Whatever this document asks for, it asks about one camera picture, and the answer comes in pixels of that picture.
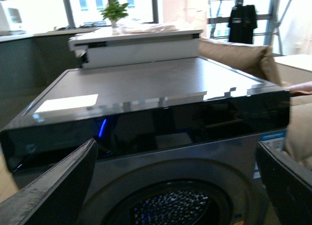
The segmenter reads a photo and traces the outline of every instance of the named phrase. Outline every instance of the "potted plant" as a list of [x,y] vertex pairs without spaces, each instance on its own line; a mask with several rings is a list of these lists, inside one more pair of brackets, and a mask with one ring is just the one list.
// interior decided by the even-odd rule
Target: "potted plant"
[[112,27],[117,27],[117,21],[129,15],[126,9],[128,5],[129,3],[120,4],[118,1],[108,3],[105,9],[100,11],[103,20],[109,19]]

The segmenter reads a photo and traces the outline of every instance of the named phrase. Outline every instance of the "blue indicator light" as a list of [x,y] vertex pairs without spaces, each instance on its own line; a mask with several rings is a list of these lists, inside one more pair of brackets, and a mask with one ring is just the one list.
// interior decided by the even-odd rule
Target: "blue indicator light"
[[101,125],[101,129],[99,130],[99,133],[98,133],[99,138],[101,138],[103,135],[105,124],[106,124],[106,119],[103,120],[102,125]]

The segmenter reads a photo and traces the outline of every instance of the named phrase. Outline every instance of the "black t-shirt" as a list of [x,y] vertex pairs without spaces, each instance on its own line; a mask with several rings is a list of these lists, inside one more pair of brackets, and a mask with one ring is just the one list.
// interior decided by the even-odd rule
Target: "black t-shirt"
[[229,42],[253,43],[254,29],[257,28],[257,16],[254,5],[235,6],[231,11],[228,27]]

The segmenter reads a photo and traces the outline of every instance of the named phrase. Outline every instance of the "washing machine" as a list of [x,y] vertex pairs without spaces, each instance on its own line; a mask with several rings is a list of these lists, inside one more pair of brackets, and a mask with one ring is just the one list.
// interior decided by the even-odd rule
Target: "washing machine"
[[23,187],[94,138],[77,224],[257,225],[260,140],[280,141],[289,92],[204,58],[65,71],[1,132]]

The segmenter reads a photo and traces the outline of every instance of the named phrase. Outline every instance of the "white appliance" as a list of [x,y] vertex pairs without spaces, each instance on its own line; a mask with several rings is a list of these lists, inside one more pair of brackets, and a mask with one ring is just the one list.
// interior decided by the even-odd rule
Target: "white appliance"
[[0,35],[24,34],[20,10],[10,1],[0,1]]

